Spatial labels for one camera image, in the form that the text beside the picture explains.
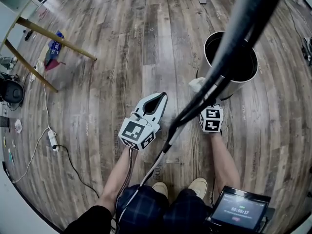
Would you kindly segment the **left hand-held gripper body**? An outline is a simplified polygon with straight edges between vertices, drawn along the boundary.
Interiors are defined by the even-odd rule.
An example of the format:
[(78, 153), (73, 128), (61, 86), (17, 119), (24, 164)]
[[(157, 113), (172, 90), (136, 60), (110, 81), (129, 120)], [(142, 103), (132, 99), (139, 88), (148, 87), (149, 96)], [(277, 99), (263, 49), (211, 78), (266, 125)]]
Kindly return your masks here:
[(138, 113), (131, 113), (129, 118), (125, 118), (118, 137), (124, 145), (144, 151), (155, 140), (159, 129), (158, 123), (148, 121)]

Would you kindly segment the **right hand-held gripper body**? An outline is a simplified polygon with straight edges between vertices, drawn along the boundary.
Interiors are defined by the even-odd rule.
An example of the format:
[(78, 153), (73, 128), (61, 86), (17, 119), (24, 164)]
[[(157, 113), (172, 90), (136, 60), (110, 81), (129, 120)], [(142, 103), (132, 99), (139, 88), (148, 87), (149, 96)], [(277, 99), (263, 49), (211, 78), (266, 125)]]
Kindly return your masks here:
[(223, 109), (219, 105), (207, 107), (198, 115), (198, 121), (203, 132), (220, 132), (223, 121)]

